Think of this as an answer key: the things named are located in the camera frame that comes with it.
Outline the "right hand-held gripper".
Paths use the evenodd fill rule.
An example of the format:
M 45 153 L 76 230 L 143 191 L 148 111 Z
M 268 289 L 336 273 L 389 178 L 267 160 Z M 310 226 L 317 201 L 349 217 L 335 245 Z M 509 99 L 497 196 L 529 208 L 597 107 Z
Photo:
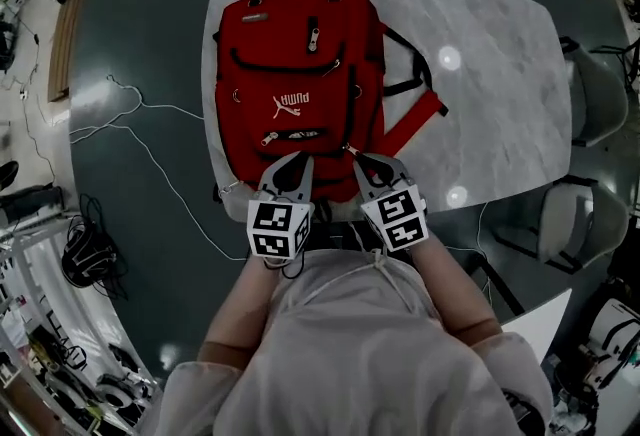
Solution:
M 368 201 L 361 210 L 389 251 L 403 250 L 429 238 L 426 202 L 399 159 L 361 153 L 354 159 L 353 169 L 362 198 Z M 381 188 L 393 188 L 401 182 L 408 186 L 380 196 Z

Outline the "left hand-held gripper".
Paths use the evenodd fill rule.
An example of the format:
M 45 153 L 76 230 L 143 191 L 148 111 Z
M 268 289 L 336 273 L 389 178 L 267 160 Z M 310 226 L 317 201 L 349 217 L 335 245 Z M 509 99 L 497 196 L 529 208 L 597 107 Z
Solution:
M 294 259 L 311 227 L 314 158 L 288 154 L 265 169 L 249 200 L 247 235 L 252 253 L 270 259 Z

